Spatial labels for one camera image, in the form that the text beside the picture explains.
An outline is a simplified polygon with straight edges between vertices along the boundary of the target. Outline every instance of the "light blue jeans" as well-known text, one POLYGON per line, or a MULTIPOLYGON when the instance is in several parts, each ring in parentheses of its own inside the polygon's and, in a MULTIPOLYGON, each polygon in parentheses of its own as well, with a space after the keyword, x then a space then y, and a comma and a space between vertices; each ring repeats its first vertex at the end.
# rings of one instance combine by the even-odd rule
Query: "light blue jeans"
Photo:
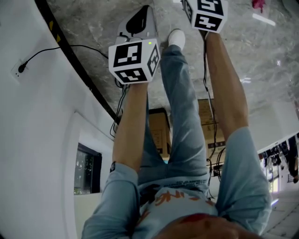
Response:
POLYGON ((188 63, 180 47, 171 45, 161 60, 164 88, 171 106, 173 139, 170 160, 165 164, 158 153, 148 122, 145 127, 144 150, 139 172, 139 185, 177 176, 207 174, 206 146, 199 106, 188 63))

